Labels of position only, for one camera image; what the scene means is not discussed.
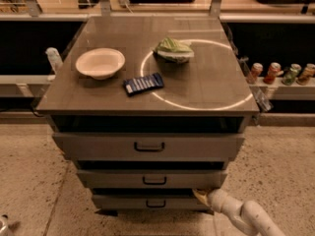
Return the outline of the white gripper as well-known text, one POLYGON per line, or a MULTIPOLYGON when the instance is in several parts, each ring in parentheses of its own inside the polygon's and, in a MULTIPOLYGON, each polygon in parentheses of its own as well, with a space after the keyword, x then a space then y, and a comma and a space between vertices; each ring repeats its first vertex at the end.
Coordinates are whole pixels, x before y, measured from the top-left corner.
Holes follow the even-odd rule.
POLYGON ((222 189, 200 190, 193 189, 194 196, 205 206, 218 213, 231 214, 233 211, 233 198, 222 189))

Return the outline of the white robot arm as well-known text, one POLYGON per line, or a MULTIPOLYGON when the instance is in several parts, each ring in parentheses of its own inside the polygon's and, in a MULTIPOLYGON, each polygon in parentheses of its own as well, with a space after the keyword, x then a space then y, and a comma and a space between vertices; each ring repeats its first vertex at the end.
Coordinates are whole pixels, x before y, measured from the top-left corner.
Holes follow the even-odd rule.
POLYGON ((225 215, 246 236, 285 236, 256 202, 242 202, 222 189, 193 189, 194 196, 210 210, 225 215))

